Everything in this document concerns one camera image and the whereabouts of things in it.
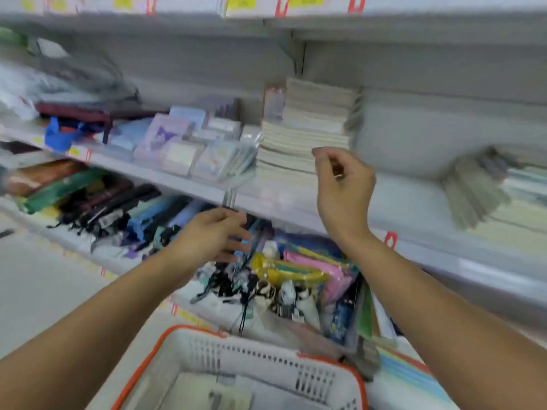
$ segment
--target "stack of notebooks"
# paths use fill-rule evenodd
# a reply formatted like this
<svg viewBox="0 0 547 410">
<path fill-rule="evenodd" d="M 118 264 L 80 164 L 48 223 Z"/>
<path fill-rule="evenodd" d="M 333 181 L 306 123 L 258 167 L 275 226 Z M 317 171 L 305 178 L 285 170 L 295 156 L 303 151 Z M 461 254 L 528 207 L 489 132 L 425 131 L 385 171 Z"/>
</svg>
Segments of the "stack of notebooks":
<svg viewBox="0 0 547 410">
<path fill-rule="evenodd" d="M 262 122 L 257 177 L 317 188 L 311 150 L 349 149 L 362 124 L 361 89 L 288 79 L 282 119 Z"/>
<path fill-rule="evenodd" d="M 545 254 L 547 153 L 495 146 L 483 155 L 460 158 L 442 185 L 458 228 Z"/>
</svg>

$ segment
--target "person's right hand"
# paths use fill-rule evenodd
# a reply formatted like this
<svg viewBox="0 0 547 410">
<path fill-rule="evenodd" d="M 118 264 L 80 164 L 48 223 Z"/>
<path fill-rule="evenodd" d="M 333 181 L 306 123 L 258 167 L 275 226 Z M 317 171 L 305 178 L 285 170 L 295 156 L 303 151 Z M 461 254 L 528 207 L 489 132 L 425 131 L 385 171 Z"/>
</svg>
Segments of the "person's right hand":
<svg viewBox="0 0 547 410">
<path fill-rule="evenodd" d="M 314 148 L 319 181 L 317 208 L 329 236 L 346 253 L 372 236 L 367 221 L 376 177 L 374 170 L 342 148 Z"/>
</svg>

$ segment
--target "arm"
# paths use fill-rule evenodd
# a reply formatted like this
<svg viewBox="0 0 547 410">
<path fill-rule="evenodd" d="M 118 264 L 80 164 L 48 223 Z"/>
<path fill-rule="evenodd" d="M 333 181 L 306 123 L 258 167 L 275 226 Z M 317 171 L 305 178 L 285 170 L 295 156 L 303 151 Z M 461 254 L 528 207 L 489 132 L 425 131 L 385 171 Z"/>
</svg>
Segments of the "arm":
<svg viewBox="0 0 547 410">
<path fill-rule="evenodd" d="M 229 239 L 249 239 L 244 223 L 226 209 L 198 214 L 167 248 L 3 358 L 2 408 L 85 408 L 161 301 L 206 262 L 230 262 L 230 252 L 248 250 Z"/>
<path fill-rule="evenodd" d="M 316 149 L 329 235 L 462 410 L 547 408 L 547 350 L 456 295 L 369 231 L 375 176 L 348 151 Z M 332 166 L 342 169 L 337 181 Z"/>
</svg>

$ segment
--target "yellow price tag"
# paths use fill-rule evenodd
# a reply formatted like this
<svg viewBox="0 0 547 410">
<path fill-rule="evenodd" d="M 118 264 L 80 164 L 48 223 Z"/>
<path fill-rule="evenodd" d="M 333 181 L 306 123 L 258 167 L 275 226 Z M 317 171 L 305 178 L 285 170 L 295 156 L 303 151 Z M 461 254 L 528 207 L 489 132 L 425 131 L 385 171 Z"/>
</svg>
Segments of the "yellow price tag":
<svg viewBox="0 0 547 410">
<path fill-rule="evenodd" d="M 67 155 L 70 156 L 70 157 L 79 157 L 81 155 L 81 152 L 80 152 L 80 150 L 78 150 L 76 148 L 70 148 L 67 151 Z"/>
<path fill-rule="evenodd" d="M 66 0 L 49 0 L 49 8 L 56 13 L 67 13 L 68 3 Z"/>
<path fill-rule="evenodd" d="M 133 11 L 133 0 L 113 0 L 115 10 Z"/>
<path fill-rule="evenodd" d="M 323 5 L 324 2 L 325 0 L 289 0 L 289 8 L 314 7 Z"/>
<path fill-rule="evenodd" d="M 21 0 L 21 5 L 27 13 L 36 13 L 36 6 L 34 0 Z"/>
<path fill-rule="evenodd" d="M 226 10 L 254 10 L 256 0 L 228 0 Z"/>
</svg>

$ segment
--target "hand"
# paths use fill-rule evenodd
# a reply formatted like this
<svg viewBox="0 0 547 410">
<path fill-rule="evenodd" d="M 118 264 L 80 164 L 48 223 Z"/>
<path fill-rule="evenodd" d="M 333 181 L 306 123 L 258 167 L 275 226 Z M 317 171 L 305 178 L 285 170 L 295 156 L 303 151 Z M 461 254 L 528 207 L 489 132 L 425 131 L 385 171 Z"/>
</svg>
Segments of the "hand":
<svg viewBox="0 0 547 410">
<path fill-rule="evenodd" d="M 319 181 L 317 208 L 329 236 L 348 252 L 355 241 L 372 236 L 367 214 L 376 177 L 374 170 L 342 148 L 314 148 Z M 343 174 L 337 179 L 335 174 Z"/>
<path fill-rule="evenodd" d="M 167 268 L 180 277 L 181 286 L 197 269 L 209 261 L 235 262 L 233 252 L 249 251 L 241 240 L 250 240 L 250 233 L 242 226 L 247 221 L 245 213 L 216 208 L 197 214 L 158 255 L 164 257 Z"/>
</svg>

